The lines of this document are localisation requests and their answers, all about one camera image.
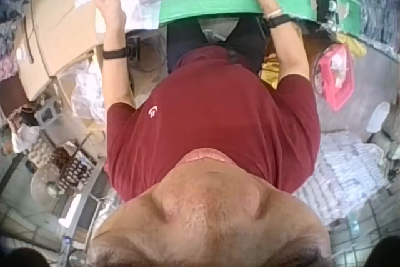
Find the maroon t-shirt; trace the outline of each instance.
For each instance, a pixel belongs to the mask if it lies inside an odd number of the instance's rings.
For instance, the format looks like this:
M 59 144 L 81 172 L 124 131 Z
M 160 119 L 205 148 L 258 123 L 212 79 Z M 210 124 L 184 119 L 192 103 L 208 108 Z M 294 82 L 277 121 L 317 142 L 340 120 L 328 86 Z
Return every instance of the maroon t-shirt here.
M 224 48 L 207 46 L 187 54 L 138 110 L 113 104 L 107 135 L 106 171 L 129 201 L 198 148 L 292 193 L 314 171 L 320 129 L 306 78 L 286 76 L 275 91 Z

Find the person's right hand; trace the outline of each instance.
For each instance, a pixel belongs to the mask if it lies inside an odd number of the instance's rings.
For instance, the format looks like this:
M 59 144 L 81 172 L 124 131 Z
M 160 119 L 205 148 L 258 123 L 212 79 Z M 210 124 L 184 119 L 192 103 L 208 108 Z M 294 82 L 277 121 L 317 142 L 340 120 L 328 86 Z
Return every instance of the person's right hand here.
M 105 22 L 107 31 L 125 30 L 126 15 L 121 7 L 120 0 L 94 0 L 100 10 Z

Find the logo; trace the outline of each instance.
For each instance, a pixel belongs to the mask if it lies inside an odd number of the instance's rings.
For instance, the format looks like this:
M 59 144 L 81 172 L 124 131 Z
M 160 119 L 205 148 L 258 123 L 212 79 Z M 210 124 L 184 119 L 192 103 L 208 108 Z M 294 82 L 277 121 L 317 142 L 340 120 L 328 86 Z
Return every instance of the logo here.
M 148 112 L 150 118 L 153 118 L 156 115 L 157 111 L 158 111 L 158 107 L 157 106 L 153 106 Z

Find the leg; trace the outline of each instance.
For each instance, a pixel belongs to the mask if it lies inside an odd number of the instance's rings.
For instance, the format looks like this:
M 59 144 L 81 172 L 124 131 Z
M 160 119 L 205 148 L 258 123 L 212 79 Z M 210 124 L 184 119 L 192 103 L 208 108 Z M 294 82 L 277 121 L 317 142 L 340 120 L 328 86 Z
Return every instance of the leg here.
M 208 43 L 197 18 L 187 18 L 167 26 L 168 73 L 175 70 L 179 59 L 189 51 Z
M 266 37 L 254 15 L 243 16 L 226 39 L 226 46 L 243 55 L 250 63 L 250 70 L 258 75 L 264 61 Z

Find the pink plastic container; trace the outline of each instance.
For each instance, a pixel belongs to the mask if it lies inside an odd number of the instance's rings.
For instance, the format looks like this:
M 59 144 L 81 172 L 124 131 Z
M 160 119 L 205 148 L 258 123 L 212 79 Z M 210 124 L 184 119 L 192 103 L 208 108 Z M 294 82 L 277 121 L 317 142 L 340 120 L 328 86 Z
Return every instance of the pink plastic container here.
M 336 86 L 338 74 L 332 68 L 338 60 L 342 60 L 342 65 L 346 68 L 346 78 L 341 88 Z M 334 111 L 339 111 L 354 92 L 354 63 L 347 44 L 333 44 L 328 47 L 319 58 L 317 66 L 321 70 L 324 97 Z

